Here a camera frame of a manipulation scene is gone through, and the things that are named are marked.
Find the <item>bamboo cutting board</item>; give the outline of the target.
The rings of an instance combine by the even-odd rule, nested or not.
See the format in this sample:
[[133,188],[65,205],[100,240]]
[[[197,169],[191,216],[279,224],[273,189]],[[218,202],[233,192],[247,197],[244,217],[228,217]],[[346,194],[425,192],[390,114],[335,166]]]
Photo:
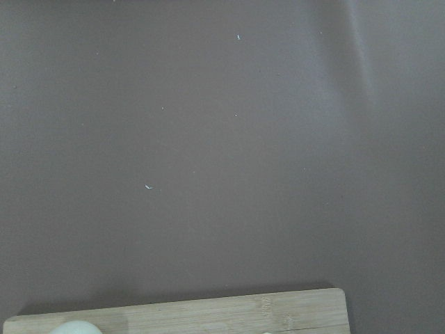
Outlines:
[[7,319],[4,333],[88,321],[102,333],[349,333],[346,297],[327,288],[102,308]]

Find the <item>white steamed bun toy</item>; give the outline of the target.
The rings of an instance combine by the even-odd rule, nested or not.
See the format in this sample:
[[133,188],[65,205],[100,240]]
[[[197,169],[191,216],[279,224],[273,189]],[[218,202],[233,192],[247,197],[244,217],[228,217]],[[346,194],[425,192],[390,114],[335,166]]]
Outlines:
[[88,321],[75,320],[57,326],[49,334],[102,334],[102,332]]

